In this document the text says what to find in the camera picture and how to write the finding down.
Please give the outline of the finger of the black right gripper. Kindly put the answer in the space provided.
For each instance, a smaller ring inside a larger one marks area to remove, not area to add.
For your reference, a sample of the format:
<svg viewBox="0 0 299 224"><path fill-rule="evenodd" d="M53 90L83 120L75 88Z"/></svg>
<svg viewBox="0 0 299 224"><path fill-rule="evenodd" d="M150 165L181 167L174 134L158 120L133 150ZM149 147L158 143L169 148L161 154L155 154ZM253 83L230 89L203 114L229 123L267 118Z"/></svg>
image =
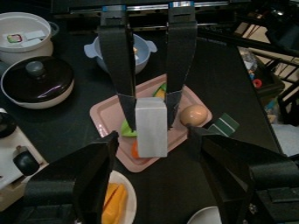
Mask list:
<svg viewBox="0 0 299 224"><path fill-rule="evenodd" d="M117 96L131 130L137 129L137 60L134 34L130 29L127 7L110 5L102 9L99 48L117 89Z"/></svg>
<svg viewBox="0 0 299 224"><path fill-rule="evenodd" d="M169 4L167 24L167 124L173 127L183 95L183 86L197 50L198 21L194 1Z"/></svg>

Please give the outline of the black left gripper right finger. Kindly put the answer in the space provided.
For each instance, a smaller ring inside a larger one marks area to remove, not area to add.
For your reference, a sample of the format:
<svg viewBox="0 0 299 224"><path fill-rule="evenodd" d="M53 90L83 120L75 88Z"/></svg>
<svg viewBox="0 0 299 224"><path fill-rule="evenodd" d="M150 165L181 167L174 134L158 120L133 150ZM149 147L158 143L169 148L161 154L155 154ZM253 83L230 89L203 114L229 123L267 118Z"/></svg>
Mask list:
<svg viewBox="0 0 299 224"><path fill-rule="evenodd" d="M222 224L299 222L299 163L201 127L187 129Z"/></svg>

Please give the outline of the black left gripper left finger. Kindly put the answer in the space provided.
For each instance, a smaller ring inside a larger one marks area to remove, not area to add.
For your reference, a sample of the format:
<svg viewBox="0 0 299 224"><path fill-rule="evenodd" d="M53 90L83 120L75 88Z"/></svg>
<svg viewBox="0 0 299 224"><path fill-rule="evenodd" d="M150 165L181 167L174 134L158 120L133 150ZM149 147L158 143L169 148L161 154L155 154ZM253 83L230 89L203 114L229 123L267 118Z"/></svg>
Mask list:
<svg viewBox="0 0 299 224"><path fill-rule="evenodd" d="M27 183L17 224L102 224L118 133L51 163Z"/></svg>

